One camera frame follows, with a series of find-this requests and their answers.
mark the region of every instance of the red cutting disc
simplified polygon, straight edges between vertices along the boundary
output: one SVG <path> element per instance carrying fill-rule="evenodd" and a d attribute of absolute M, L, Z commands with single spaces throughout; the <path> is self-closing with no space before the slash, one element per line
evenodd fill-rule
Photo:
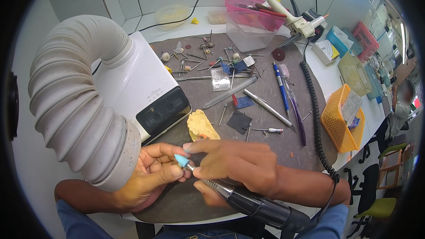
<path fill-rule="evenodd" d="M 273 50 L 272 56 L 276 61 L 283 61 L 285 59 L 285 51 L 280 48 L 276 48 Z"/>

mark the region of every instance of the yellow mesh basket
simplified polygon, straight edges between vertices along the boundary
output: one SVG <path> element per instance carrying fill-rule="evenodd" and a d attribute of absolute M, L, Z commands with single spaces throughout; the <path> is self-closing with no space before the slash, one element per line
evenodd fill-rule
<path fill-rule="evenodd" d="M 353 50 L 348 50 L 338 63 L 344 82 L 350 89 L 362 97 L 372 91 L 369 77 L 363 68 L 362 63 Z"/>
<path fill-rule="evenodd" d="M 359 125 L 351 131 L 348 129 L 340 111 L 350 91 L 351 89 L 348 85 L 344 84 L 344 86 L 332 93 L 320 116 L 320 121 L 331 137 L 338 152 L 359 150 L 362 142 L 363 129 L 365 126 L 365 115 L 362 109 L 360 108 L 356 114 L 356 117 L 360 119 Z"/>

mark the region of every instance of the blue shirt sleeve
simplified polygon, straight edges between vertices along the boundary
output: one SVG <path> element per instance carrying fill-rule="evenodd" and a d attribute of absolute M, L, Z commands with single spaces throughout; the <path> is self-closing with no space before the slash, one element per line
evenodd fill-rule
<path fill-rule="evenodd" d="M 344 204 L 338 204 L 328 208 L 323 214 L 319 224 L 311 231 L 302 235 L 299 234 L 295 239 L 340 239 L 347 221 L 348 207 Z"/>
<path fill-rule="evenodd" d="M 56 209 L 67 239 L 112 239 L 97 223 L 71 208 L 64 200 L 56 202 Z"/>

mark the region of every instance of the hand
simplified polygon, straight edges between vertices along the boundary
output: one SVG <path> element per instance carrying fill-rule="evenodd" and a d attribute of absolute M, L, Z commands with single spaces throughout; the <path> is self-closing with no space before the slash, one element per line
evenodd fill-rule
<path fill-rule="evenodd" d="M 231 178 L 247 189 L 273 199 L 277 187 L 278 165 L 276 154 L 262 143 L 205 140 L 183 144 L 189 153 L 206 152 L 200 167 L 193 175 L 200 179 Z M 194 183 L 210 206 L 226 206 L 225 200 L 201 181 Z"/>
<path fill-rule="evenodd" d="M 122 212 L 138 212 L 149 207 L 162 193 L 167 183 L 186 181 L 191 173 L 177 165 L 174 154 L 187 158 L 190 154 L 179 146 L 157 143 L 140 150 L 136 168 L 119 190 L 114 192 L 117 207 Z"/>

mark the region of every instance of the green chair seat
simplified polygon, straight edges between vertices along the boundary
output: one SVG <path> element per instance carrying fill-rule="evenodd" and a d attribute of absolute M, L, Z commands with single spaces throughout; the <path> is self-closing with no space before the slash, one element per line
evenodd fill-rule
<path fill-rule="evenodd" d="M 376 199 L 368 210 L 360 214 L 354 215 L 354 218 L 357 219 L 363 216 L 372 216 L 375 218 L 390 217 L 391 213 L 394 210 L 394 207 L 396 206 L 396 202 L 397 199 L 393 197 Z"/>
<path fill-rule="evenodd" d="M 407 143 L 401 143 L 399 145 L 394 145 L 394 146 L 390 146 L 388 148 L 385 149 L 384 152 L 382 152 L 379 156 L 378 159 L 381 159 L 382 157 L 384 157 L 387 153 L 391 152 L 391 151 L 398 151 L 399 149 L 404 149 L 407 146 Z"/>

